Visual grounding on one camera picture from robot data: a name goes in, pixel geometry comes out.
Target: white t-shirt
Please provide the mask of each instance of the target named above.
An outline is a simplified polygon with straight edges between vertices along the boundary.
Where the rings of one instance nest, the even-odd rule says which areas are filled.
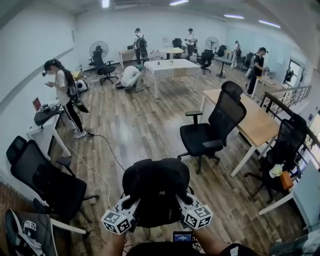
[[[140,71],[135,66],[128,66],[122,76],[121,84],[124,87],[132,87],[133,77],[138,74]]]
[[[189,33],[186,39],[188,39],[188,41],[185,41],[187,45],[193,46],[195,44],[195,41],[196,41],[195,34]]]
[[[67,86],[67,79],[65,76],[65,73],[62,70],[58,70],[58,72],[55,75],[54,83],[59,85],[60,88]],[[70,97],[66,92],[63,92],[61,90],[58,90],[56,88],[56,96],[58,98],[59,103],[62,106],[67,105],[67,103],[70,101]]]
[[[142,34],[141,32],[135,33],[135,35],[134,35],[134,49],[138,49],[138,47],[137,47],[137,41],[139,39],[138,37],[143,38],[144,34]]]

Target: small screen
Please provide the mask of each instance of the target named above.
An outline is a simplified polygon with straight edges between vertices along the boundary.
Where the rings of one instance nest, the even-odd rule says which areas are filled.
[[[174,242],[191,242],[192,234],[174,234]]]

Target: round table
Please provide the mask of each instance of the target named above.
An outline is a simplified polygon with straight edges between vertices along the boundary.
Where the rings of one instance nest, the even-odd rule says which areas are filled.
[[[216,76],[219,78],[226,78],[226,76],[223,75],[224,65],[225,65],[225,63],[232,63],[232,60],[227,59],[227,58],[223,58],[223,57],[214,57],[214,59],[222,62],[221,72],[220,72],[220,74],[216,74]]]
[[[170,60],[170,54],[182,54],[185,51],[182,50],[181,48],[164,48],[159,50],[160,53],[165,53],[166,54],[166,59]]]

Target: black pants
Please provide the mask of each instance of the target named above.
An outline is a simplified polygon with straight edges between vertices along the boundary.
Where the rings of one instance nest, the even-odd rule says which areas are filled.
[[[140,59],[140,49],[135,49],[135,56],[136,56],[136,62],[138,65],[141,65],[141,59]],[[146,62],[145,59],[142,59],[142,65],[144,65]]]
[[[187,45],[187,50],[188,50],[188,56],[187,56],[187,59],[189,60],[190,59],[190,56],[192,56],[194,54],[194,48],[195,46],[192,44],[188,44]]]
[[[251,80],[250,80],[250,83],[249,83],[249,88],[248,88],[248,91],[247,91],[248,94],[252,94],[254,92],[256,81],[257,81],[257,77],[254,74],[252,74]]]
[[[70,100],[65,106],[63,106],[63,108],[68,118],[77,126],[80,133],[82,133],[84,131],[82,128],[82,122],[72,106],[72,101]]]

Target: person in black shirt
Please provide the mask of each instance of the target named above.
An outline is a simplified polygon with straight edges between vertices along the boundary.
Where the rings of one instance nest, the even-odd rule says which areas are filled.
[[[251,95],[254,91],[257,77],[260,77],[262,75],[262,71],[264,71],[264,61],[265,61],[264,55],[266,55],[266,52],[267,52],[266,48],[261,47],[259,49],[258,54],[255,56],[253,73],[252,73],[252,77],[249,83],[249,88],[247,91],[249,95]]]

